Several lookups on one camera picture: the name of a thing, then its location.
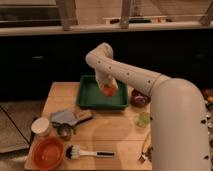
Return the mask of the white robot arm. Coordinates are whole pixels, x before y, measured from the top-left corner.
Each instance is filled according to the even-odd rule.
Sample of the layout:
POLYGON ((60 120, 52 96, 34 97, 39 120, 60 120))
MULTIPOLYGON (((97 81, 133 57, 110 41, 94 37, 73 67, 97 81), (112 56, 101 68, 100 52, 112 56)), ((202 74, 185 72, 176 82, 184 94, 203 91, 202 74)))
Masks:
POLYGON ((86 62, 100 86, 115 78, 151 98, 152 171, 211 171, 205 100, 193 83, 118 62, 107 43, 86 62))

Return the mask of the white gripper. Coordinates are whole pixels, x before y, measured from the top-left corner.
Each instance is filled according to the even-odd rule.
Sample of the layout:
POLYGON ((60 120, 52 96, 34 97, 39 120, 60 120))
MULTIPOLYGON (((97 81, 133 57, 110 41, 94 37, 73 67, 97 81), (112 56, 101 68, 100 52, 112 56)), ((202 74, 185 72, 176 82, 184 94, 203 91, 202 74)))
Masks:
POLYGON ((101 91, 104 90, 105 86, 109 86, 113 90, 117 91, 118 90, 118 84, 117 81, 114 77, 101 72, 99 70, 95 70, 95 80, 98 84, 98 87, 101 91))

